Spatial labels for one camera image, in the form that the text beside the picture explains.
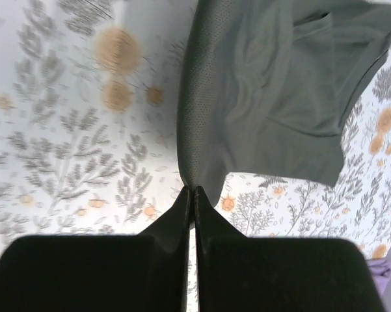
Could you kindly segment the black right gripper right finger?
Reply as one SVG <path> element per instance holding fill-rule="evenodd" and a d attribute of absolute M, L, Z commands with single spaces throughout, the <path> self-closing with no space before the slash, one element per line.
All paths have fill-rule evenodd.
<path fill-rule="evenodd" d="M 248 238 L 194 191 L 200 311 L 383 311 L 357 247 L 343 239 Z"/>

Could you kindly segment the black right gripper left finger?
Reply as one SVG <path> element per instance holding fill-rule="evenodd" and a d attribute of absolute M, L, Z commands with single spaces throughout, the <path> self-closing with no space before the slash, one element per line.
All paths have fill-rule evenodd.
<path fill-rule="evenodd" d="M 0 257 L 0 311 L 185 311 L 191 193 L 137 235 L 30 235 Z"/>

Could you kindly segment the dark grey t shirt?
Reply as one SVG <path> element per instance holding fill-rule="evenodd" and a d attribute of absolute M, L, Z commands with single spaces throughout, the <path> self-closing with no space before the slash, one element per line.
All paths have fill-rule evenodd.
<path fill-rule="evenodd" d="M 390 46 L 391 4 L 199 1 L 178 100 L 183 182 L 212 205 L 233 172 L 335 186 L 346 120 Z"/>

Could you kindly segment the folded purple t shirt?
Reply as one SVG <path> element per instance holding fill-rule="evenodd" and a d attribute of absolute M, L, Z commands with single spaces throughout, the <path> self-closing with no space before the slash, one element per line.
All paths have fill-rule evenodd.
<path fill-rule="evenodd" d="M 387 259 L 370 259 L 367 260 L 367 266 L 379 296 L 382 297 L 391 280 L 391 261 Z"/>

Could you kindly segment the floral tablecloth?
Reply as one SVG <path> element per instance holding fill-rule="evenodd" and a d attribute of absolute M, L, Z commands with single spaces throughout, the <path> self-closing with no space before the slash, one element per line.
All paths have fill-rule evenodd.
<path fill-rule="evenodd" d="M 0 1 L 0 257 L 30 235 L 137 235 L 194 191 L 178 164 L 183 61 L 199 1 Z M 248 238 L 391 241 L 391 46 L 341 138 L 335 186 L 233 172 L 211 206 Z"/>

